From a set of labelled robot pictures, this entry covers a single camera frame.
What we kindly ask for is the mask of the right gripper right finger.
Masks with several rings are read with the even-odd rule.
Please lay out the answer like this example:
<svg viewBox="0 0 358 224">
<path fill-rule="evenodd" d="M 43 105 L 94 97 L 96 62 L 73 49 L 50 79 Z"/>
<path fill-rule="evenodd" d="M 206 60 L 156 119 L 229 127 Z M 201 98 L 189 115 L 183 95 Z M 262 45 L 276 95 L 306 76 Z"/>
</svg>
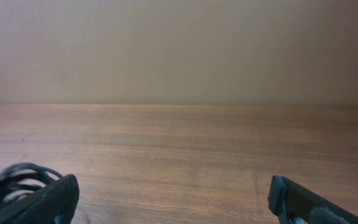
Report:
<svg viewBox="0 0 358 224">
<path fill-rule="evenodd" d="M 272 177 L 268 209 L 280 224 L 358 224 L 358 216 L 280 175 Z"/>
</svg>

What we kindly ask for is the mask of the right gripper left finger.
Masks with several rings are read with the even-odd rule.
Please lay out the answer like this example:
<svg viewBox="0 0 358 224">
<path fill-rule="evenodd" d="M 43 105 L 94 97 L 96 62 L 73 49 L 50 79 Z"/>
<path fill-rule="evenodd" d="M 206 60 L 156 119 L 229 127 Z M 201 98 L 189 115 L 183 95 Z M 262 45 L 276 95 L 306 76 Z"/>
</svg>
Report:
<svg viewBox="0 0 358 224">
<path fill-rule="evenodd" d="M 70 224 L 80 190 L 73 174 L 0 209 L 0 224 Z"/>
</svg>

